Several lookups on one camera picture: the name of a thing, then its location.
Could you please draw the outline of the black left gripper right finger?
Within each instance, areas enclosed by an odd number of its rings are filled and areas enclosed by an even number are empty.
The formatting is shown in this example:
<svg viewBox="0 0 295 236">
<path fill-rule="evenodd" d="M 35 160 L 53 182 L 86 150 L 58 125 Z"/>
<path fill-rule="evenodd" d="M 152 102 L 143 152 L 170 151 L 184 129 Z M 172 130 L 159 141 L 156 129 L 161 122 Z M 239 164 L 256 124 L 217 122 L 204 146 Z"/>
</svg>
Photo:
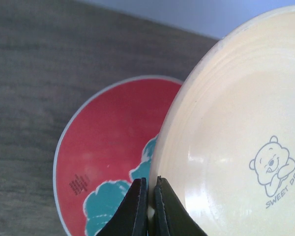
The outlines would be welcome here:
<svg viewBox="0 0 295 236">
<path fill-rule="evenodd" d="M 166 178 L 157 177 L 154 189 L 157 236 L 205 236 L 206 233 L 190 217 Z"/>
</svg>

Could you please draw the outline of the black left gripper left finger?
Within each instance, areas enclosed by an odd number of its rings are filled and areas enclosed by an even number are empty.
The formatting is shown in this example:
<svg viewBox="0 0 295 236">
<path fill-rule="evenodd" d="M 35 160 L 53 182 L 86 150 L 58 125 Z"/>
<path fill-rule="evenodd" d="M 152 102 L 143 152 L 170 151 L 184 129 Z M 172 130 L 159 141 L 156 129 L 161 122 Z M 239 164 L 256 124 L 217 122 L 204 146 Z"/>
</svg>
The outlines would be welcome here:
<svg viewBox="0 0 295 236">
<path fill-rule="evenodd" d="M 135 179 L 99 236 L 146 236 L 148 193 L 146 178 Z"/>
</svg>

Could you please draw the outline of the red plate teal flower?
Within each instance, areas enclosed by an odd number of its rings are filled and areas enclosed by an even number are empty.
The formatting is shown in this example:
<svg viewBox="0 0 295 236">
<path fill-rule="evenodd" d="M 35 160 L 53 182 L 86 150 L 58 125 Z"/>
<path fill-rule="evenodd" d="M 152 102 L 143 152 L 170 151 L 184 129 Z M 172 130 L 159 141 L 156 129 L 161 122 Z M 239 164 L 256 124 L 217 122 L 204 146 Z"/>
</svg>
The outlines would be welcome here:
<svg viewBox="0 0 295 236">
<path fill-rule="evenodd" d="M 94 236 L 116 212 L 132 181 L 148 178 L 160 128 L 182 81 L 143 75 L 89 98 L 59 139 L 53 191 L 69 236 Z"/>
</svg>

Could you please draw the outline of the yellow ceramic plate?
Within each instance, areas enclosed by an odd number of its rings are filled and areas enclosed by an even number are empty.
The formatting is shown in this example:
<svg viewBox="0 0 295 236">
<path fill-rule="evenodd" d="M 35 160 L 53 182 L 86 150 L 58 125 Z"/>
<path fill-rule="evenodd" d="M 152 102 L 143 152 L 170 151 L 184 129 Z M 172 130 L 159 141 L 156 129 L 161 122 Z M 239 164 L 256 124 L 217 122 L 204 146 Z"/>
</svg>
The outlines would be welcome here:
<svg viewBox="0 0 295 236">
<path fill-rule="evenodd" d="M 208 236 L 295 236 L 295 5 L 218 41 L 189 74 L 162 125 L 157 178 Z"/>
</svg>

